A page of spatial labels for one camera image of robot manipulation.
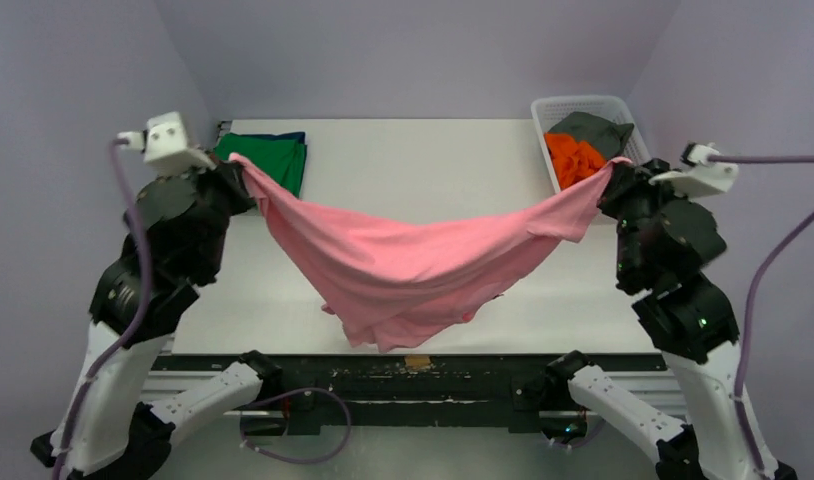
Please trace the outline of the pink t-shirt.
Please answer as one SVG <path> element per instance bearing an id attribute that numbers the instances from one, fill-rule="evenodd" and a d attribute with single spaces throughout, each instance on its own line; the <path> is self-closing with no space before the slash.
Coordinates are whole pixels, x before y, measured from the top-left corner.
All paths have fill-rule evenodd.
<path id="1" fill-rule="evenodd" d="M 413 348 L 471 321 L 564 242 L 581 241 L 617 157 L 597 173 L 511 213 L 424 225 L 301 200 L 234 153 L 271 236 L 336 316 L 353 346 Z"/>

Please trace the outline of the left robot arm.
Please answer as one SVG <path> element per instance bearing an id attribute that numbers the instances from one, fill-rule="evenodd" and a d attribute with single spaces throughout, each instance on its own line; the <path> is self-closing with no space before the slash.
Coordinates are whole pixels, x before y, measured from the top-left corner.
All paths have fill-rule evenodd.
<path id="1" fill-rule="evenodd" d="M 250 351 L 190 390 L 141 400 L 183 314 L 217 279 L 230 220 L 255 205 L 241 165 L 160 177 L 127 200 L 129 234 L 96 286 L 73 398 L 61 424 L 31 443 L 56 479 L 147 479 L 214 418 L 249 404 L 267 409 L 280 399 L 280 367 Z"/>

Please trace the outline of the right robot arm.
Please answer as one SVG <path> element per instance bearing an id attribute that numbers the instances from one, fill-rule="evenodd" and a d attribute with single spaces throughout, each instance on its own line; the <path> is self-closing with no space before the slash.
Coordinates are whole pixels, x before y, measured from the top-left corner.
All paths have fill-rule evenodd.
<path id="1" fill-rule="evenodd" d="M 659 159 L 616 160 L 597 205 L 617 223 L 617 286 L 634 297 L 687 419 L 619 387 L 579 351 L 514 384 L 514 407 L 588 409 L 639 447 L 661 479 L 793 479 L 795 469 L 771 453 L 739 385 L 742 343 L 731 302 L 703 272 L 725 241 L 710 211 L 664 181 L 667 172 Z"/>

